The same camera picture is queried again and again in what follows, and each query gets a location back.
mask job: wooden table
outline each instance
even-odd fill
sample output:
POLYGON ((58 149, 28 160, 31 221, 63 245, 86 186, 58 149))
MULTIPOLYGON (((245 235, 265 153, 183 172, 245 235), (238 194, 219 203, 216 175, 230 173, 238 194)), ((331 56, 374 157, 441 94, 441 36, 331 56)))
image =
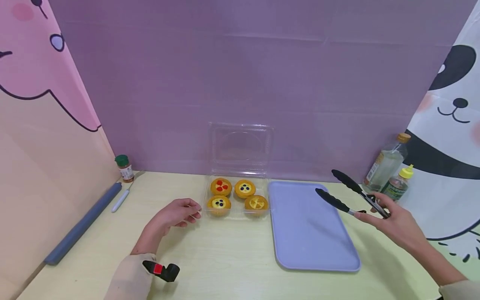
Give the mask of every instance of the wooden table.
MULTIPOLYGON (((322 183, 352 209, 368 209, 339 183, 322 183)), ((57 266, 46 266, 19 300, 102 299, 119 262, 144 225, 175 198, 203 201, 206 176, 147 172, 114 214, 107 209, 57 266)), ((181 271, 174 283, 156 278, 150 299, 437 299, 437 285, 403 249, 375 228, 340 213, 362 262, 355 274, 282 269, 275 261, 269 217, 259 221, 204 216, 170 231, 158 261, 181 271)))

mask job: tongs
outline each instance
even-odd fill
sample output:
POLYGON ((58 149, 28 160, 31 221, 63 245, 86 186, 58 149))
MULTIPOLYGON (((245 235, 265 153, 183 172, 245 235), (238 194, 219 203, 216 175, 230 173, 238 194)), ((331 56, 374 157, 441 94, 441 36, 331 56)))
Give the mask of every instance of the tongs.
MULTIPOLYGON (((339 170, 332 170, 333 176, 337 178, 341 183, 345 184, 349 189, 352 191, 356 192, 359 194, 365 201, 370 204, 371 207, 373 207, 384 219, 387 219, 390 217, 390 214, 386 212, 376 201, 375 196, 373 195, 367 195, 363 192, 361 187, 353 181, 352 178, 347 176, 346 174, 340 172, 339 170)), ((355 213, 354 210, 351 210, 348 206, 343 204, 340 200, 335 198, 334 196, 330 195, 328 192, 322 190, 322 189, 315 189, 317 194, 322 197, 325 201, 327 201, 331 206, 335 207, 338 210, 341 210, 343 212, 346 212, 350 215, 353 215, 355 213)))

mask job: jar label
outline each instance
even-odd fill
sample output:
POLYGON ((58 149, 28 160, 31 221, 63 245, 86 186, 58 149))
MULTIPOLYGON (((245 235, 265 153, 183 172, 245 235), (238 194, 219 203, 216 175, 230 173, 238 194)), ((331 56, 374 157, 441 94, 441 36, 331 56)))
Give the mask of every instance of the jar label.
POLYGON ((129 165, 124 169, 120 169, 120 173, 124 180, 132 179, 133 178, 132 165, 129 165))
POLYGON ((403 196, 403 194, 405 194, 406 191, 407 190, 399 189, 393 186, 390 182, 387 182, 387 184, 382 189, 381 193, 387 195, 393 201, 396 202, 403 196))
POLYGON ((378 167, 382 163, 383 159, 384 159, 384 154, 382 152, 380 152, 380 154, 377 156, 377 159, 375 160, 373 166, 370 168, 370 171, 368 172, 367 177, 363 181, 363 183, 365 183, 365 185, 369 185, 370 181, 372 180, 373 175, 375 174, 375 171, 378 169, 378 167))

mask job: condiment bottle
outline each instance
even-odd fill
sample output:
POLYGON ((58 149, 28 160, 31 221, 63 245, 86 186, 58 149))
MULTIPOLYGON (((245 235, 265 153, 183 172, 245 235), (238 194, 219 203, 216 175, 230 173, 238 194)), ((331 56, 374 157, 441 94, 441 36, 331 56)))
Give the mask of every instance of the condiment bottle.
POLYGON ((134 178, 132 164, 128 161, 128 156, 121 154, 115 158, 117 166, 119 166, 123 182, 132 182, 134 178))
POLYGON ((382 189, 384 193, 393 201, 398 201, 408 189, 408 180, 413 176, 413 165, 400 170, 397 176, 392 176, 382 189))
POLYGON ((407 146, 405 144, 409 140, 409 134, 400 133, 396 137, 396 141, 382 148, 362 183, 365 191, 378 192, 388 179, 395 174, 407 157, 407 146))

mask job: panda cartoon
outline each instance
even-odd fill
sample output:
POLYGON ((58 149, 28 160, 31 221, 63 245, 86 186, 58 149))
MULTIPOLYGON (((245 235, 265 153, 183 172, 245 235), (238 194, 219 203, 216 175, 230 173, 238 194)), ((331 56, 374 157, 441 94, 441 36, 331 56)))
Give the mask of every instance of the panda cartoon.
POLYGON ((477 4, 407 127, 404 164, 415 170, 399 201, 464 263, 480 259, 479 13, 477 4))

